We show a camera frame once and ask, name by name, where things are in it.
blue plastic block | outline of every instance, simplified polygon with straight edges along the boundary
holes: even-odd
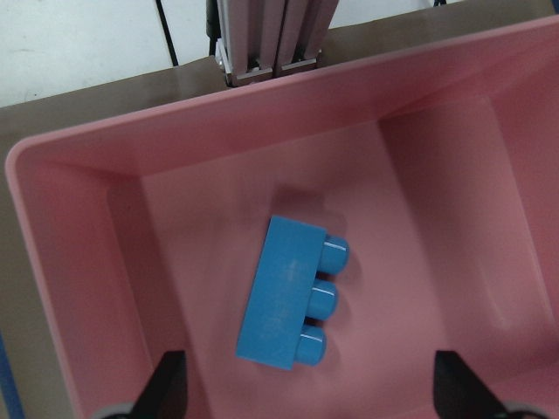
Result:
[[[335,310],[334,284],[316,273],[336,274],[348,262],[349,247],[325,229],[273,216],[238,336],[237,356],[291,369],[316,365],[326,336],[305,318],[325,320]]]
[[[24,409],[19,400],[16,382],[11,372],[8,354],[3,344],[2,334],[0,333],[0,390],[2,390],[3,401],[8,410],[10,419],[24,419]]]

lego brick stud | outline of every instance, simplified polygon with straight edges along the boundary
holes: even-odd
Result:
[[[348,242],[341,237],[327,234],[322,245],[321,261],[318,264],[318,270],[330,275],[340,273],[348,264],[348,257]]]
[[[295,352],[295,360],[301,364],[314,366],[322,360],[325,352],[326,335],[324,331],[316,326],[303,325],[297,352]]]
[[[326,320],[332,315],[338,304],[338,291],[328,281],[315,279],[311,289],[311,297],[307,306],[307,317]]]

black cable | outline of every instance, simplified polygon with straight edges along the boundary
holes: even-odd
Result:
[[[175,46],[173,46],[173,39],[171,39],[171,32],[169,31],[167,19],[165,18],[165,11],[163,10],[161,0],[155,0],[155,3],[157,4],[157,11],[159,11],[159,20],[161,20],[163,32],[165,32],[165,40],[167,41],[167,48],[169,49],[171,62],[173,63],[173,66],[176,67],[178,66],[178,60],[176,59]]]
[[[217,0],[206,0],[206,35],[210,38],[209,55],[216,55],[216,42],[221,38]]]

blue cable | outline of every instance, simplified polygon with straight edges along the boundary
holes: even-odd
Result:
[[[25,419],[24,409],[17,394],[16,382],[11,373],[8,354],[3,345],[2,334],[0,333],[0,389],[8,415],[10,419]]]

pink plastic bin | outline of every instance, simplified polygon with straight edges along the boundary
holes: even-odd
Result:
[[[7,162],[78,417],[189,356],[192,418],[434,418],[434,351],[559,417],[559,17],[26,139]],[[271,214],[352,254],[317,367],[235,357]]]

